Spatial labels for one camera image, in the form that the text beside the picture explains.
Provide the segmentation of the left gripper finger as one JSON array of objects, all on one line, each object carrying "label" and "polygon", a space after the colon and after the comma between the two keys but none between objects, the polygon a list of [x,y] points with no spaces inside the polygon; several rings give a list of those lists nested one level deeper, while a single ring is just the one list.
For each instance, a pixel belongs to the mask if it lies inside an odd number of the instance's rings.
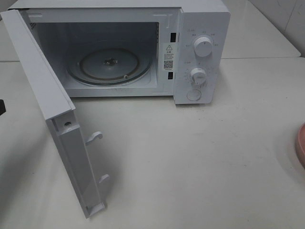
[{"label": "left gripper finger", "polygon": [[6,107],[4,100],[0,99],[0,115],[4,114],[6,112]]}]

